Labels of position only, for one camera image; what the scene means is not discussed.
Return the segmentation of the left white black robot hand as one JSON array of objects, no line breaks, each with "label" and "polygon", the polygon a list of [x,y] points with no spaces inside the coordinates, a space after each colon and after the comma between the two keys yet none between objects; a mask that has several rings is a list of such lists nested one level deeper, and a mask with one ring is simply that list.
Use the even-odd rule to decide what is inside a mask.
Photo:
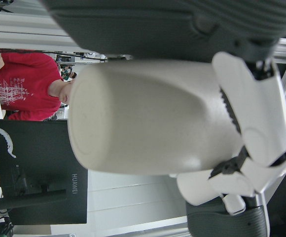
[{"label": "left white black robot hand", "polygon": [[265,191],[286,175],[286,96],[273,54],[286,0],[45,0],[83,49],[130,55],[73,84],[85,168],[173,175],[194,237],[267,237]]}]

